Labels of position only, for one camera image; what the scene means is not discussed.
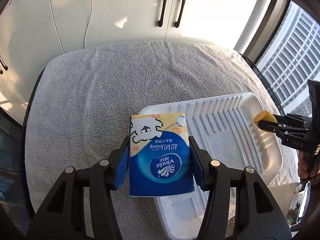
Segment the person right hand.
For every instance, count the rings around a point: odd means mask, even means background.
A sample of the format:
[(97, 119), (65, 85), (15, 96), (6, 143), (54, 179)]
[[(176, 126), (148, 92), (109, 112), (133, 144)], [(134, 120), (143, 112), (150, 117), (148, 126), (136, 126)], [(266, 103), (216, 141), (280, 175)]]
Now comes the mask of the person right hand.
[(304, 155), (304, 152), (298, 151), (298, 176), (300, 179), (315, 178), (318, 168), (314, 167), (312, 171), (308, 172), (308, 162)]

